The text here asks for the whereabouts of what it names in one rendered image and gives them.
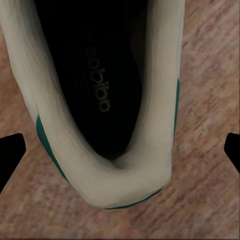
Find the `gym shoe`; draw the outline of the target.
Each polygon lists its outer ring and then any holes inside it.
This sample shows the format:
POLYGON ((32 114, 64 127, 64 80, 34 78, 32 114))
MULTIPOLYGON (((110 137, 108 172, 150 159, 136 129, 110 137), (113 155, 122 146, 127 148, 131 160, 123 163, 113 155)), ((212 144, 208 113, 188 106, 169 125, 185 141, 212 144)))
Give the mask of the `gym shoe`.
POLYGON ((172 178, 185 0, 0 0, 39 140, 93 208, 127 209, 172 178))

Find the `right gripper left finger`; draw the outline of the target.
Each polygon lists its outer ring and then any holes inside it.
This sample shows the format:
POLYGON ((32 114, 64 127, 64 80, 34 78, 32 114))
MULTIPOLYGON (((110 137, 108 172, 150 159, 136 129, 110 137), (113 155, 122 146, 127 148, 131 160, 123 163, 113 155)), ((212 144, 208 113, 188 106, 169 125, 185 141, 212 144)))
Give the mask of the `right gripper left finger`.
POLYGON ((0 138, 0 193, 26 152, 21 133, 0 138))

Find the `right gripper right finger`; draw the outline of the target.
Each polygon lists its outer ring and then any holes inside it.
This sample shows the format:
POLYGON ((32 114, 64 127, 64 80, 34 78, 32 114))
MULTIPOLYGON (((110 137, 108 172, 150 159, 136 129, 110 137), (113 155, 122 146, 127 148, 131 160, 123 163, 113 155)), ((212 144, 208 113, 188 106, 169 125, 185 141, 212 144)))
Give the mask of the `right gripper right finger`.
POLYGON ((231 132, 228 133, 224 151, 240 173, 240 135, 231 132))

